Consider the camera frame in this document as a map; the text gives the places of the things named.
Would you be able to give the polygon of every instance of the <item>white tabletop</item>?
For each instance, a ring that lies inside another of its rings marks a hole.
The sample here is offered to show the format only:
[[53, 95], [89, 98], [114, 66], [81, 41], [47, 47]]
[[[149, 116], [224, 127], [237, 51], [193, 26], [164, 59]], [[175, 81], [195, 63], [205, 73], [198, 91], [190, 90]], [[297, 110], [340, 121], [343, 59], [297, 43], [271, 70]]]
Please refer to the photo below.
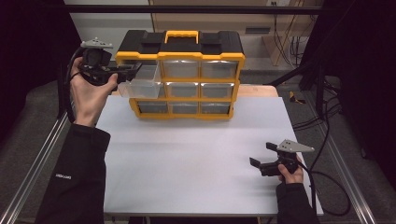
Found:
[[[282, 98], [239, 97], [230, 120], [160, 120], [138, 119], [128, 99], [109, 96], [97, 127], [112, 136], [106, 153], [106, 213], [152, 217], [277, 213], [279, 180], [261, 176], [249, 157], [276, 161], [276, 153], [265, 143], [296, 140]], [[318, 201], [317, 205], [323, 214]]]

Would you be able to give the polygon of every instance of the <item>black curtain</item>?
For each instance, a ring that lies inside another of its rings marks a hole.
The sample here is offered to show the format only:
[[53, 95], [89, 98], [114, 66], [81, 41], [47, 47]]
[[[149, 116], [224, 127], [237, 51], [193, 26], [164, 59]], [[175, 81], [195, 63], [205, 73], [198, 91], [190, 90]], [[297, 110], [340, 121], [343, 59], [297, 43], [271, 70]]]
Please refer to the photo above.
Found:
[[325, 35], [339, 18], [319, 18], [304, 60], [324, 43], [319, 61], [326, 76], [339, 77], [340, 100], [361, 147], [396, 188], [396, 1], [357, 0], [335, 36]]
[[[64, 5], [63, 0], [51, 4]], [[48, 11], [37, 1], [7, 1], [0, 7], [0, 142], [24, 107], [32, 88], [57, 79], [78, 47], [66, 11]]]

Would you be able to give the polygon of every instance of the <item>clear plastic drawer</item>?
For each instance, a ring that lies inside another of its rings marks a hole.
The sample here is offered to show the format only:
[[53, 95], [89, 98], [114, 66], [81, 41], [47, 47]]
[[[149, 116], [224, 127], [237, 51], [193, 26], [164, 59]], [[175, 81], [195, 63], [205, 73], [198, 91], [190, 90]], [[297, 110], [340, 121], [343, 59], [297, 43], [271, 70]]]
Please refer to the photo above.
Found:
[[201, 97], [231, 98], [233, 85], [233, 83], [201, 83]]
[[163, 61], [163, 74], [165, 77], [198, 77], [199, 63], [188, 60]]
[[198, 102], [169, 102], [173, 114], [197, 114]]
[[165, 101], [138, 101], [140, 113], [145, 114], [166, 114], [168, 106]]
[[202, 114], [228, 114], [230, 112], [229, 102], [201, 102]]
[[166, 82], [168, 97], [198, 97], [197, 82]]
[[142, 65], [131, 82], [121, 82], [120, 95], [128, 98], [156, 99], [160, 91], [161, 69], [158, 65]]
[[234, 61], [209, 61], [202, 62], [202, 77], [232, 78], [236, 77], [238, 62]]

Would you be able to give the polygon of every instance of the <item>jacket sleeve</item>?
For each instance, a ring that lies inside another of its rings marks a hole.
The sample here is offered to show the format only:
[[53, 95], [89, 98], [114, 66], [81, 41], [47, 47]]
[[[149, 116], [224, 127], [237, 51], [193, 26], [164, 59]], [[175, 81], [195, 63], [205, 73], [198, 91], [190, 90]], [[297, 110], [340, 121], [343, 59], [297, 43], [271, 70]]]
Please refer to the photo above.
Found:
[[319, 223], [303, 184], [282, 183], [276, 188], [277, 222], [279, 224], [316, 224]]
[[72, 124], [35, 223], [104, 223], [109, 141], [106, 132]]

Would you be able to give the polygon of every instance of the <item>wrist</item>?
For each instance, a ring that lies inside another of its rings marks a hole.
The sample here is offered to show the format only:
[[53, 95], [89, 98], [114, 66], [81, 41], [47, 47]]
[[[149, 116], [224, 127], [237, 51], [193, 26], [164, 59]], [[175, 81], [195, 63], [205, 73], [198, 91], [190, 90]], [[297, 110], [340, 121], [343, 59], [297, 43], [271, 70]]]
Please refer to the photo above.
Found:
[[77, 116], [74, 123], [78, 124], [78, 125], [94, 128], [95, 124], [96, 124], [96, 119], [90, 118], [90, 117], [82, 118], [82, 117]]

